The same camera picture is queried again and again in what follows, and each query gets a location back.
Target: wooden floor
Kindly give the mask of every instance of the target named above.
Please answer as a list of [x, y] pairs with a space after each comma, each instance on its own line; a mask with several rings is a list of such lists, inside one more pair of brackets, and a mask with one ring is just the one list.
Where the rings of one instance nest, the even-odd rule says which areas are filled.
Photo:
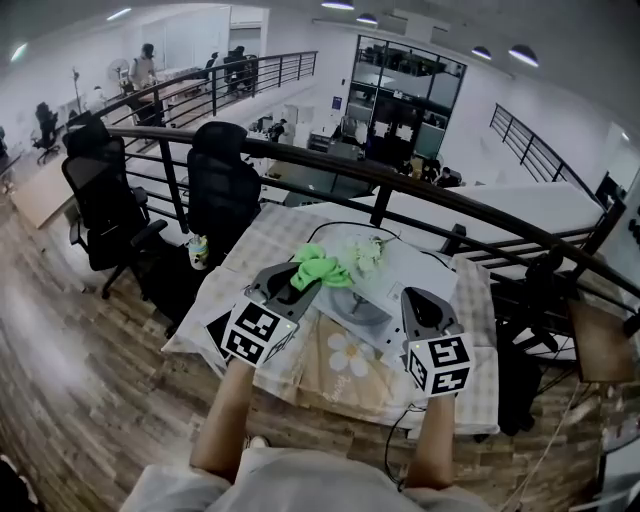
[[[64, 225], [25, 227], [0, 196], [0, 451], [32, 480], [47, 510], [117, 510], [145, 465], [186, 464], [219, 382], [198, 357], [160, 352], [161, 318], [130, 278], [109, 301], [82, 293], [104, 276], [56, 243], [64, 236]], [[575, 385], [568, 379], [536, 400], [529, 433], [482, 444], [457, 438], [458, 484], [501, 505], [541, 456]], [[604, 410], [561, 430], [524, 510], [564, 510], [583, 499], [596, 475]], [[248, 431], [274, 446], [317, 448], [377, 467], [389, 432], [258, 391]], [[394, 434], [394, 471], [413, 447], [404, 432]]]

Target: green towel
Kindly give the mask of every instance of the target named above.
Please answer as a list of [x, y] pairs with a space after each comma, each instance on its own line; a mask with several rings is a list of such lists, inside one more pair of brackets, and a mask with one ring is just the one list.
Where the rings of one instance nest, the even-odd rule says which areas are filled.
[[325, 250], [317, 244], [300, 247], [292, 261], [300, 263], [298, 272], [291, 278], [291, 285], [297, 290], [304, 290], [318, 279], [333, 288], [348, 288], [353, 284], [347, 269], [338, 263], [337, 258], [327, 258]]

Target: tablecloth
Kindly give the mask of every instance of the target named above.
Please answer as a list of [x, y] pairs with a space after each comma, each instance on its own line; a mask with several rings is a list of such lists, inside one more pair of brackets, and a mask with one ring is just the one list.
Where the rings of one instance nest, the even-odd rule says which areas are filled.
[[[316, 228], [327, 222], [303, 210], [266, 205], [222, 266], [204, 280], [195, 304], [163, 350], [200, 353], [221, 375], [224, 364], [203, 328], [202, 318], [232, 301], [261, 269], [287, 261]], [[313, 241], [321, 242], [331, 229], [321, 227]], [[368, 229], [375, 233], [374, 228], [363, 227]], [[458, 274], [451, 303], [465, 331], [473, 333], [476, 352], [473, 381], [456, 399], [456, 432], [494, 433], [499, 430], [498, 356], [489, 273], [461, 257], [454, 258], [451, 266]], [[392, 425], [410, 403], [427, 406], [427, 399], [407, 373], [384, 365], [381, 356], [310, 307], [285, 350], [257, 370], [254, 384], [294, 405]], [[410, 412], [400, 426], [419, 427], [421, 418], [421, 413]]]

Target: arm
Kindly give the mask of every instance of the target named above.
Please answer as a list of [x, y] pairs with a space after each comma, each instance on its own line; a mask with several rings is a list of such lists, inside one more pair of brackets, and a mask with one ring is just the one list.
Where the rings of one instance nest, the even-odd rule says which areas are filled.
[[229, 362], [189, 463], [229, 482], [236, 478], [245, 438], [255, 369], [238, 359]]
[[441, 490], [453, 484], [453, 426], [455, 397], [429, 399], [416, 453], [409, 464], [405, 487]]
[[138, 73], [138, 59], [133, 59], [133, 62], [131, 63], [131, 67], [129, 68], [129, 82], [133, 83], [133, 79], [135, 78], [136, 74]]

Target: white shirt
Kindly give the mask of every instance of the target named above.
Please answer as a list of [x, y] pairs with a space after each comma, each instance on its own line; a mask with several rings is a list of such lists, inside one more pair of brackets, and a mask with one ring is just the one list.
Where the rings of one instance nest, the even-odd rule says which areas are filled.
[[312, 450], [249, 448], [234, 485], [204, 471], [147, 467], [120, 512], [491, 512], [457, 487], [398, 492], [381, 471]]
[[133, 59], [129, 69], [129, 80], [136, 90], [140, 90], [149, 85], [149, 75], [155, 76], [155, 74], [153, 59], [140, 56]]

